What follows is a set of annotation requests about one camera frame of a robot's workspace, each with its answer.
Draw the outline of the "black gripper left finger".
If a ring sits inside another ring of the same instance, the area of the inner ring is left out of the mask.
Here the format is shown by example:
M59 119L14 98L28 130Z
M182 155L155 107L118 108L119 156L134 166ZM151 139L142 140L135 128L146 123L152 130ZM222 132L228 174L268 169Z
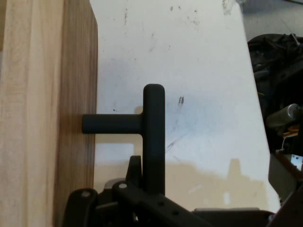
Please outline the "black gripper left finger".
M112 187L101 204L94 189L73 191L66 205L64 227L209 227L210 223L161 194L142 190L141 157L130 157L126 179Z

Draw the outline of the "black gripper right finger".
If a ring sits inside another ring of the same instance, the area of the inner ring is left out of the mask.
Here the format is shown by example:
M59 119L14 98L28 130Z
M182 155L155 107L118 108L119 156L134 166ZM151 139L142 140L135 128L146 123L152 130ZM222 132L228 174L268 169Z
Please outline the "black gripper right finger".
M269 227L303 225L303 174L287 158L271 154L268 180L283 204L268 223Z

